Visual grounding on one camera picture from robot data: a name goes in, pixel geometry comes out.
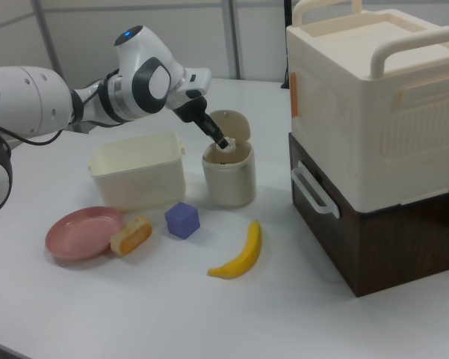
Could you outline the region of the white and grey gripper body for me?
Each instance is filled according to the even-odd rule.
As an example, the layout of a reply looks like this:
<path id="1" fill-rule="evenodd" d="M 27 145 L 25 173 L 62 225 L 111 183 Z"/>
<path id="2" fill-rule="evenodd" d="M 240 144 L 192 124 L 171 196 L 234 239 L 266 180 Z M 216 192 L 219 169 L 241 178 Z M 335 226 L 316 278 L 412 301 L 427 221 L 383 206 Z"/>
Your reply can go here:
<path id="1" fill-rule="evenodd" d="M 205 95 L 211 84 L 208 68 L 185 68 L 184 74 L 169 92 L 167 107 L 184 123 L 204 119 Z"/>

